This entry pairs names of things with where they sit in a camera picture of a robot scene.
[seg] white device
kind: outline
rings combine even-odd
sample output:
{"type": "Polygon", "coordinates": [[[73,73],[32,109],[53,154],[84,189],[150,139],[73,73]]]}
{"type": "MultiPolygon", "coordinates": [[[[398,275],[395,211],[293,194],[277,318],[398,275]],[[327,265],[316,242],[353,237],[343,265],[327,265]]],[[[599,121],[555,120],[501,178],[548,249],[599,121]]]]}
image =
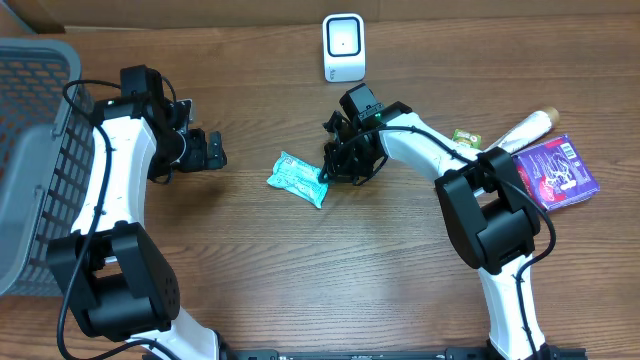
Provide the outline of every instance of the white device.
{"type": "Polygon", "coordinates": [[[359,81],[366,71],[364,21],[358,14],[333,14],[322,22],[324,77],[328,82],[359,81]]]}

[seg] purple snack box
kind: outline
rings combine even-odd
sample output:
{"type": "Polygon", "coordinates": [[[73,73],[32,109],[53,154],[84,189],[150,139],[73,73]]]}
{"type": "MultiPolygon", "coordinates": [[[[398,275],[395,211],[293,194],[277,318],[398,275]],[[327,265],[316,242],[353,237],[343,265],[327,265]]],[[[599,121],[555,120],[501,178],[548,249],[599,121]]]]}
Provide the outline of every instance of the purple snack box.
{"type": "Polygon", "coordinates": [[[587,200],[600,185],[576,151],[569,135],[513,155],[527,192],[547,211],[587,200]]]}

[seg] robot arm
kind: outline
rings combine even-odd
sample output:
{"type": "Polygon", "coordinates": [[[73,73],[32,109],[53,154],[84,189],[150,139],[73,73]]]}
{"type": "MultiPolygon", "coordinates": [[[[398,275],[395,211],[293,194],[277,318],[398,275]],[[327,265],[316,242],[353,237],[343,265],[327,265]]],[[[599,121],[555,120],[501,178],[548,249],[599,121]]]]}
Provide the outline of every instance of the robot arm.
{"type": "MultiPolygon", "coordinates": [[[[147,179],[173,170],[215,170],[226,165],[219,133],[209,146],[201,129],[189,129],[193,102],[164,98],[158,72],[145,66],[121,71],[122,96],[96,102],[91,120],[111,143],[111,167],[103,211],[71,294],[69,308],[85,335],[114,341],[151,339],[179,359],[217,360],[222,342],[180,307],[177,278],[144,229],[147,179]],[[118,262],[122,272],[96,276],[118,262]]],[[[49,243],[47,263],[67,291],[86,241],[106,170],[103,137],[93,131],[94,160],[87,195],[72,234],[49,243]]],[[[150,349],[168,359],[157,348],[150,349]]]]}
{"type": "MultiPolygon", "coordinates": [[[[325,146],[325,166],[320,180],[355,184],[360,176],[370,177],[375,161],[387,156],[409,165],[427,181],[435,182],[452,244],[470,267],[478,269],[491,320],[491,345],[504,359],[531,356],[515,275],[531,259],[533,236],[540,230],[535,210],[511,189],[497,181],[491,182],[479,166],[453,158],[438,144],[411,129],[431,134],[469,162],[493,169],[501,178],[519,183],[523,190],[507,151],[517,151],[549,132],[557,123],[555,110],[533,113],[482,153],[446,138],[402,103],[383,107],[364,84],[349,90],[340,104],[350,120],[334,113],[325,124],[327,131],[336,134],[336,143],[325,146]],[[385,127],[404,127],[405,130],[385,130],[385,127]],[[372,134],[356,139],[358,133],[366,131],[372,134]],[[340,145],[349,141],[354,147],[342,151],[340,145]],[[481,208],[474,194],[495,190],[500,198],[481,208]]],[[[524,272],[522,280],[527,322],[539,351],[545,338],[536,321],[530,269],[524,272]]]]}

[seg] black cable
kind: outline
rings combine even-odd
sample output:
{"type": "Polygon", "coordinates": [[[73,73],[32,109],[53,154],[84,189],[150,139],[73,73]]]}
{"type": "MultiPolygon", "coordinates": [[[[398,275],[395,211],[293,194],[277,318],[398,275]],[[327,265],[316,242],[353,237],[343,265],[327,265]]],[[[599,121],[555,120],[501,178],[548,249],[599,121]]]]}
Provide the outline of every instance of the black cable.
{"type": "Polygon", "coordinates": [[[169,185],[171,184],[171,180],[173,180],[173,168],[172,167],[169,168],[169,174],[167,174],[167,178],[164,179],[163,181],[158,181],[157,177],[149,180],[151,180],[151,182],[154,184],[169,185]]]}
{"type": "MultiPolygon", "coordinates": [[[[70,87],[75,86],[75,85],[82,85],[82,84],[97,84],[97,85],[104,85],[104,86],[111,86],[114,88],[119,89],[120,85],[118,84],[114,84],[108,81],[102,81],[102,80],[73,80],[68,82],[63,88],[62,88],[62,96],[64,97],[65,101],[69,104],[69,106],[71,107],[71,109],[73,111],[76,111],[77,113],[79,113],[80,115],[82,115],[84,118],[87,119],[87,121],[89,121],[89,123],[92,123],[91,121],[91,117],[89,116],[89,114],[87,114],[84,110],[82,110],[78,105],[76,105],[73,100],[71,99],[71,97],[69,97],[68,94],[68,90],[70,87]]],[[[60,354],[67,360],[103,360],[106,358],[109,358],[113,355],[119,354],[129,348],[132,348],[134,346],[138,346],[138,345],[149,345],[150,347],[156,347],[158,350],[160,350],[162,353],[164,353],[169,359],[171,360],[180,360],[178,359],[178,357],[176,357],[169,349],[167,349],[165,346],[163,346],[162,344],[157,343],[155,340],[151,340],[151,339],[140,339],[140,340],[135,340],[132,341],[130,343],[127,344],[123,344],[121,346],[118,346],[117,348],[107,351],[103,354],[100,354],[98,356],[94,356],[92,358],[89,359],[80,359],[77,358],[73,355],[71,355],[69,353],[69,351],[67,350],[67,347],[64,343],[64,324],[65,324],[65,320],[67,318],[67,311],[69,310],[69,302],[71,300],[71,294],[73,292],[73,286],[76,282],[76,279],[78,277],[78,273],[80,272],[80,267],[82,266],[83,260],[87,255],[87,252],[89,251],[89,245],[91,244],[91,240],[93,238],[93,235],[96,232],[96,228],[98,227],[98,222],[100,219],[100,215],[102,214],[102,208],[104,206],[104,199],[107,193],[107,185],[109,183],[109,175],[111,172],[111,162],[112,162],[112,151],[113,149],[111,148],[111,142],[109,141],[109,136],[107,135],[107,133],[104,131],[104,129],[102,128],[102,126],[100,124],[93,124],[94,127],[98,130],[98,132],[100,133],[100,135],[102,136],[102,139],[104,140],[105,143],[105,152],[106,152],[106,161],[105,161],[105,171],[104,171],[104,175],[102,177],[102,185],[100,186],[100,193],[98,194],[98,200],[96,202],[96,206],[94,208],[94,215],[93,215],[93,220],[91,221],[91,226],[89,227],[89,231],[87,232],[87,235],[85,237],[85,241],[82,244],[82,248],[80,249],[80,252],[78,253],[78,260],[76,261],[75,266],[73,267],[73,272],[71,274],[71,278],[69,279],[69,285],[67,286],[67,291],[64,293],[64,296],[62,298],[62,306],[60,307],[60,315],[58,316],[58,326],[57,326],[57,333],[56,333],[56,340],[58,343],[58,350],[60,350],[60,354]]]]}
{"type": "Polygon", "coordinates": [[[384,164],[387,163],[387,160],[389,160],[389,155],[385,155],[384,158],[382,159],[382,161],[380,162],[380,165],[378,165],[378,167],[373,170],[373,172],[371,173],[371,175],[367,176],[366,179],[360,181],[359,183],[356,183],[356,181],[358,180],[358,178],[353,179],[353,185],[355,186],[362,186],[364,185],[367,181],[373,179],[374,176],[376,176],[376,174],[378,174],[378,171],[380,171],[380,169],[382,169],[382,167],[384,166],[384,164]]]}
{"type": "Polygon", "coordinates": [[[178,98],[176,97],[176,91],[173,89],[173,85],[171,85],[171,82],[165,76],[162,77],[162,81],[164,81],[169,87],[169,90],[171,90],[171,95],[173,96],[173,106],[176,106],[178,98]]]}
{"type": "MultiPolygon", "coordinates": [[[[363,131],[363,132],[357,134],[356,136],[352,137],[351,139],[349,139],[345,143],[341,144],[336,149],[336,156],[334,157],[334,159],[337,159],[338,158],[337,155],[339,155],[340,152],[342,152],[345,149],[349,148],[359,138],[367,136],[367,135],[372,135],[372,134],[375,134],[375,133],[379,133],[380,131],[408,131],[408,132],[413,132],[413,133],[416,133],[416,134],[420,134],[420,135],[428,138],[429,140],[433,141],[436,145],[438,145],[442,150],[447,152],[453,158],[458,159],[458,160],[460,160],[460,161],[462,161],[462,162],[464,162],[466,164],[472,164],[473,163],[472,160],[464,157],[463,155],[461,155],[460,153],[458,153],[454,149],[451,149],[445,143],[440,141],[440,139],[438,139],[435,135],[433,135],[433,134],[431,134],[431,133],[429,133],[427,131],[424,131],[422,129],[418,129],[415,126],[386,126],[386,125],[377,127],[375,129],[372,129],[372,130],[363,131]]],[[[378,170],[380,170],[382,165],[384,165],[384,161],[383,161],[383,163],[380,164],[380,166],[378,166],[378,168],[376,169],[376,171],[374,172],[373,175],[375,175],[378,172],[378,170]]],[[[533,342],[533,337],[531,335],[531,329],[529,328],[529,322],[527,321],[527,314],[526,314],[525,307],[524,307],[524,297],[522,295],[522,282],[523,282],[522,274],[525,272],[525,270],[527,268],[531,267],[533,264],[535,264],[535,263],[539,262],[540,260],[544,259],[545,257],[547,257],[551,253],[551,251],[553,251],[553,248],[556,245],[556,230],[555,230],[555,227],[553,226],[553,222],[551,221],[551,218],[549,218],[549,215],[547,215],[546,211],[544,211],[527,193],[525,193],[524,191],[520,190],[520,188],[518,188],[514,184],[512,184],[512,183],[510,183],[510,182],[508,182],[508,181],[506,181],[506,180],[504,180],[502,178],[500,178],[492,170],[485,168],[484,166],[482,166],[479,163],[477,165],[487,175],[489,175],[490,177],[493,177],[494,179],[496,179],[497,181],[501,182],[505,186],[507,186],[510,189],[514,190],[523,199],[525,199],[529,204],[531,204],[534,207],[534,209],[536,210],[536,212],[538,214],[540,214],[540,216],[542,217],[544,222],[547,224],[547,227],[549,228],[550,239],[549,239],[549,245],[547,246],[547,248],[543,252],[541,252],[540,254],[535,256],[534,258],[532,258],[531,260],[527,261],[524,265],[522,265],[520,267],[520,269],[518,270],[518,272],[516,273],[516,276],[515,276],[516,291],[518,293],[518,303],[519,303],[519,306],[520,306],[520,315],[522,316],[523,330],[527,334],[527,340],[529,341],[529,345],[531,345],[531,351],[533,352],[533,355],[537,359],[540,359],[540,354],[538,353],[538,350],[536,349],[536,345],[533,342]]],[[[365,181],[363,181],[363,183],[368,181],[370,178],[372,178],[373,175],[370,176],[369,178],[365,179],[365,181]]]]}

